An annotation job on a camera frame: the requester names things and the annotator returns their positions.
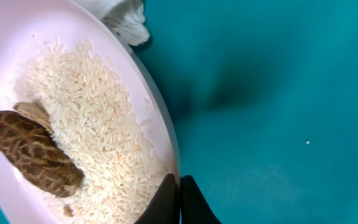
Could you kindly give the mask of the brown food scrap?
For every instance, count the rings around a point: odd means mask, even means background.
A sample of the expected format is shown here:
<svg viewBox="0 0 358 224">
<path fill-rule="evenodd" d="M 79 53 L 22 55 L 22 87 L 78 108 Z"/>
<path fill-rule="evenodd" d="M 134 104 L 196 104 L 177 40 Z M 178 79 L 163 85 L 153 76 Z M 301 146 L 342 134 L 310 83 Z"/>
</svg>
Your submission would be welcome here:
<svg viewBox="0 0 358 224">
<path fill-rule="evenodd" d="M 0 152 L 33 185 L 57 197 L 80 188 L 83 171 L 52 139 L 49 115 L 37 103 L 17 102 L 0 110 Z"/>
</svg>

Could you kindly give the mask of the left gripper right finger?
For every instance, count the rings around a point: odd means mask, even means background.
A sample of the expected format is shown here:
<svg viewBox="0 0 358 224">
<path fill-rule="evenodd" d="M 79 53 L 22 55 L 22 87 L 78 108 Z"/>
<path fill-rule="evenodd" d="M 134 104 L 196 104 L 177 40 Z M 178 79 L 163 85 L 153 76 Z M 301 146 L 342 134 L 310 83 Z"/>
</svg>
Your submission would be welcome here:
<svg viewBox="0 0 358 224">
<path fill-rule="evenodd" d="M 181 178 L 180 195 L 182 224 L 221 224 L 191 175 Z"/>
</svg>

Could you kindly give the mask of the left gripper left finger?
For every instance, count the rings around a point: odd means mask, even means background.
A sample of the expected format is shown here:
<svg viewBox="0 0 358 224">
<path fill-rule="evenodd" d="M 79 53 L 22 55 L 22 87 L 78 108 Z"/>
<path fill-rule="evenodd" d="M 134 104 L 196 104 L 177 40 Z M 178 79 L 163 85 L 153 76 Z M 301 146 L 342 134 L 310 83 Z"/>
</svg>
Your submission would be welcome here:
<svg viewBox="0 0 358 224">
<path fill-rule="evenodd" d="M 179 189 L 173 174 L 167 174 L 135 224 L 179 224 Z"/>
</svg>

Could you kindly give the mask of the white paper napkin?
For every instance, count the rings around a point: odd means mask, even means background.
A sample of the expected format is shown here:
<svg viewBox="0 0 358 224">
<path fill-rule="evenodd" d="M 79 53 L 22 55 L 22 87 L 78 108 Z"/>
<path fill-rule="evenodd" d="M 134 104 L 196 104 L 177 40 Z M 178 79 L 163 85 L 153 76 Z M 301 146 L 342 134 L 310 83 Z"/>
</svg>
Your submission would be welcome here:
<svg viewBox="0 0 358 224">
<path fill-rule="evenodd" d="M 143 0 L 75 0 L 128 45 L 138 46 L 150 39 L 145 27 Z"/>
</svg>

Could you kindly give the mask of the large white plate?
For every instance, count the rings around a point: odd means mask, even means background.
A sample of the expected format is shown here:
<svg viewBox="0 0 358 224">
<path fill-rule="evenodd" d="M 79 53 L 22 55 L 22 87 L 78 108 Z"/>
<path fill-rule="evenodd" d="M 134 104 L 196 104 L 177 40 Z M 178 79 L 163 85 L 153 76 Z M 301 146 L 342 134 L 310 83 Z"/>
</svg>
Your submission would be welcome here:
<svg viewBox="0 0 358 224">
<path fill-rule="evenodd" d="M 97 18 L 73 1 L 0 1 L 0 110 L 14 100 L 11 83 L 25 60 L 58 40 L 72 48 L 90 41 L 109 57 L 127 85 L 138 121 L 150 124 L 146 138 L 171 172 L 180 170 L 177 139 L 165 102 L 138 56 Z M 53 223 L 33 187 L 0 154 L 0 217 L 9 223 Z"/>
</svg>

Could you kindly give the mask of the pile of white rice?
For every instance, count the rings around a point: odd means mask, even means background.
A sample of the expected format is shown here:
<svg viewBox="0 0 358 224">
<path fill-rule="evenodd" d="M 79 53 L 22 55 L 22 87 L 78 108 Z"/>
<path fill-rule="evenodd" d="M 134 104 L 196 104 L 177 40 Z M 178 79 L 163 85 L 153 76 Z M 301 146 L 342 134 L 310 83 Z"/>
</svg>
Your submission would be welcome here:
<svg viewBox="0 0 358 224">
<path fill-rule="evenodd" d="M 45 108 L 53 139 L 85 175 L 68 198 L 40 197 L 59 223 L 134 223 L 165 177 L 133 97 L 90 42 L 48 43 L 21 65 L 17 97 Z"/>
</svg>

